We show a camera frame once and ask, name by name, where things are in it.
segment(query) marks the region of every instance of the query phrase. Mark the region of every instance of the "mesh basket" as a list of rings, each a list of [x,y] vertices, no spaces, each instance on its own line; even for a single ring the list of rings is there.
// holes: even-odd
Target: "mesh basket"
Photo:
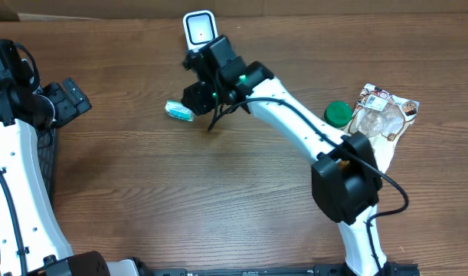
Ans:
[[[38,161],[44,186],[50,198],[53,192],[55,165],[57,161],[57,131],[46,132],[38,138]]]

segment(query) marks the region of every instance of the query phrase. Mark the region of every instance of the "wood grain surface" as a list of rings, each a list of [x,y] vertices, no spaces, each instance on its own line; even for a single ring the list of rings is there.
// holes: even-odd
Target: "wood grain surface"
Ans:
[[[468,12],[468,0],[0,0],[18,14],[79,18],[182,18],[207,9],[217,16],[360,15]]]
[[[366,83],[421,102],[389,175],[403,214],[378,221],[391,261],[468,275],[468,14],[219,18],[244,60],[265,63],[310,110],[353,103]],[[195,82],[180,19],[3,23],[42,83],[73,77],[93,109],[60,131],[54,212],[75,253],[152,268],[272,268],[343,262],[306,161],[243,111],[206,133],[168,117]],[[385,185],[380,210],[402,198]]]

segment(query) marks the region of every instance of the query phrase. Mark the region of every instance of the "black mount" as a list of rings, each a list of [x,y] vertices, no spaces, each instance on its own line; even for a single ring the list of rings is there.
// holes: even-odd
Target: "black mount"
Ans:
[[[54,255],[43,260],[44,267],[32,271],[30,276],[110,276],[110,270],[103,256],[97,251],[70,256],[57,261]]]
[[[387,263],[382,276],[419,276],[417,264]],[[187,271],[181,268],[152,270],[151,276],[355,276],[346,264],[316,264],[308,268],[245,268]]]
[[[19,56],[22,50],[31,59],[32,68]],[[0,122],[11,126],[15,119],[37,130],[60,128],[91,108],[89,99],[71,79],[40,88],[38,69],[33,57],[20,44],[0,39]]]
[[[221,35],[197,51],[188,51],[183,62],[199,81],[184,89],[182,104],[196,115],[210,112],[218,104],[237,104],[253,93],[253,88],[274,74],[255,61],[246,66],[242,57],[232,50],[228,38]]]
[[[357,133],[344,136],[341,147],[377,167],[368,138]],[[312,197],[334,222],[351,225],[369,206],[378,203],[381,177],[356,161],[348,160],[339,149],[319,154],[312,165]]]

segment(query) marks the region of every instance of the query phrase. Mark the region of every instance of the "green bottle cap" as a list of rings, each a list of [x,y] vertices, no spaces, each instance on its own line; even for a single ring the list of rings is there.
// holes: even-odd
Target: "green bottle cap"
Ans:
[[[333,101],[327,106],[324,112],[324,120],[333,127],[344,127],[351,120],[353,111],[351,107],[343,101]]]

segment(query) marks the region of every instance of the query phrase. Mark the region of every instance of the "plastic bag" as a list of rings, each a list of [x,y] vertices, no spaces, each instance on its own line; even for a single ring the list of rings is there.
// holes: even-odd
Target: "plastic bag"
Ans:
[[[414,122],[419,102],[388,93],[373,84],[366,84],[359,94],[352,119],[344,131],[358,131],[370,140],[378,169],[386,172],[402,133]]]

